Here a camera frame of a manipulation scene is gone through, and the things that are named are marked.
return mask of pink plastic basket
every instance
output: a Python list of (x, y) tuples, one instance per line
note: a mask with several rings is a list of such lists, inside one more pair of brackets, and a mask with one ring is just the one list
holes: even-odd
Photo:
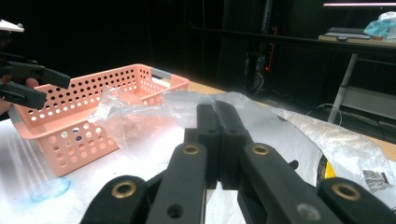
[[(164, 77), (158, 82), (152, 76)], [(68, 174), (119, 147), (105, 129), (87, 117), (99, 104), (102, 87), (119, 87), (146, 105), (162, 103), (164, 91), (186, 91), (189, 80), (143, 64), (132, 64), (85, 77), (72, 78), (68, 90), (37, 87), (47, 93), (43, 109), (14, 105), (9, 115), (23, 138), (35, 139), (57, 176)]]

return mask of table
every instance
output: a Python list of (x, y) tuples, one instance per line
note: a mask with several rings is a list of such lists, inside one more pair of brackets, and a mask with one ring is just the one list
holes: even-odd
[[(324, 35), (320, 35), (318, 39), (327, 41), (338, 41), (336, 37)], [(396, 47), (396, 40), (365, 40), (349, 38), (346, 42), (364, 45)], [(396, 114), (394, 112), (396, 110), (396, 96), (348, 86), (349, 79), (352, 76), (352, 72), (358, 58), (358, 53), (352, 53), (348, 67), (344, 74), (344, 79), (335, 97), (333, 108), (328, 118), (328, 121), (330, 123), (334, 122), (341, 105), (346, 105), (383, 117), (396, 119)]]
[[(189, 91), (223, 93), (221, 90), (196, 82), (189, 84)], [(167, 148), (169, 142), (170, 145), (181, 143), (182, 132), (181, 129), (172, 130), (172, 134), (169, 134), (172, 139), (166, 139), (164, 141), (166, 144), (159, 143), (161, 150)], [(0, 133), (0, 195), (2, 195), (0, 222), (2, 223), (24, 223), (26, 220), (37, 223), (78, 223), (89, 202), (110, 179), (120, 175), (138, 175), (147, 180), (159, 170), (166, 168), (166, 161), (154, 169), (150, 162), (130, 161), (125, 158), (121, 150), (116, 150), (66, 176), (56, 177), (46, 164), (37, 144), (34, 141), (21, 139), (10, 120), (0, 122)], [(379, 140), (374, 141), (382, 147), (388, 159), (396, 161), (396, 146)], [(169, 153), (171, 151), (164, 150), (162, 155), (168, 156)], [(156, 159), (161, 161), (162, 158), (157, 156)], [(47, 186), (54, 188), (48, 191)], [(235, 203), (234, 198), (230, 198), (228, 194), (220, 194), (220, 196), (212, 196), (212, 199), (216, 197), (224, 201), (227, 209), (230, 210), (229, 214), (223, 214), (224, 216), (240, 217), (240, 211), (228, 206)], [(210, 211), (218, 211), (219, 205), (209, 203), (207, 208), (212, 209), (206, 215), (215, 217), (217, 214)], [(216, 219), (207, 223), (224, 222)]]

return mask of metal leg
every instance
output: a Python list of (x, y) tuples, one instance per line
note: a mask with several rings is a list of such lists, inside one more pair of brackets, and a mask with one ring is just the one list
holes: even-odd
[(350, 57), (349, 65), (346, 69), (346, 74), (344, 75), (343, 82), (338, 89), (337, 96), (335, 97), (335, 101), (332, 107), (332, 111), (330, 112), (329, 119), (327, 120), (330, 123), (334, 123), (335, 116), (337, 115), (338, 109), (340, 108), (341, 103), (343, 102), (344, 95), (347, 90), (347, 84), (349, 82), (349, 78), (352, 75), (353, 68), (355, 67), (356, 61), (358, 60), (359, 54), (353, 53)]

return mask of crumpled plastic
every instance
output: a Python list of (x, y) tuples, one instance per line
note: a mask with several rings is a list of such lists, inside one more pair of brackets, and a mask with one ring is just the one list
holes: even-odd
[[(355, 181), (367, 190), (369, 175), (387, 177), (386, 188), (372, 193), (389, 208), (396, 207), (396, 180), (381, 148), (364, 136), (342, 127), (280, 108), (259, 105), (237, 92), (207, 95), (191, 91), (169, 91), (162, 105), (142, 105), (118, 89), (104, 90), (89, 122), (103, 126), (125, 155), (141, 162), (146, 180), (166, 166), (173, 149), (183, 141), (185, 128), (196, 128), (196, 106), (223, 101), (235, 107), (253, 141), (275, 148), (287, 161), (297, 160), (296, 173), (315, 186), (318, 164), (325, 155), (337, 176)], [(236, 191), (208, 192), (206, 223), (245, 223)]]
[(377, 21), (371, 21), (364, 33), (370, 36), (381, 36), (384, 39), (388, 38), (390, 28), (396, 27), (396, 12), (386, 12), (378, 17)]

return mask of blue mark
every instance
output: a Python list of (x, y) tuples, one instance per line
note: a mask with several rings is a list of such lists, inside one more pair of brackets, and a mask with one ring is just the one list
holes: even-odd
[(65, 177), (48, 179), (32, 190), (30, 199), (35, 203), (40, 203), (47, 199), (57, 198), (67, 192), (71, 183), (72, 182)]

